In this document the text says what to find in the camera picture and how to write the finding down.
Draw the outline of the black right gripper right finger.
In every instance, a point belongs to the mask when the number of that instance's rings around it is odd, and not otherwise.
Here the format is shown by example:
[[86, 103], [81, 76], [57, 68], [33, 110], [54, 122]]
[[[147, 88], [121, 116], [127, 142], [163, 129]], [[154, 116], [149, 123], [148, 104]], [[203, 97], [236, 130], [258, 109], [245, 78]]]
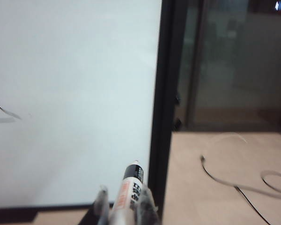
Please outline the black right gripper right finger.
[[158, 207], [155, 205], [151, 190], [147, 186], [142, 186], [139, 200], [136, 204], [136, 224], [161, 225], [157, 211]]

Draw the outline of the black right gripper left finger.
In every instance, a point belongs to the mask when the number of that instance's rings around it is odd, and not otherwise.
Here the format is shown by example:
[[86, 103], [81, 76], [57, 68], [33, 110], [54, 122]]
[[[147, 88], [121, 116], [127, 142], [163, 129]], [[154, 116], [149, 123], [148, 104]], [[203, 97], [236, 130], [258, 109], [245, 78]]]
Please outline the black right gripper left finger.
[[110, 204], [108, 201], [108, 188], [100, 186], [100, 190], [91, 208], [83, 216], [80, 225], [108, 225], [109, 224]]

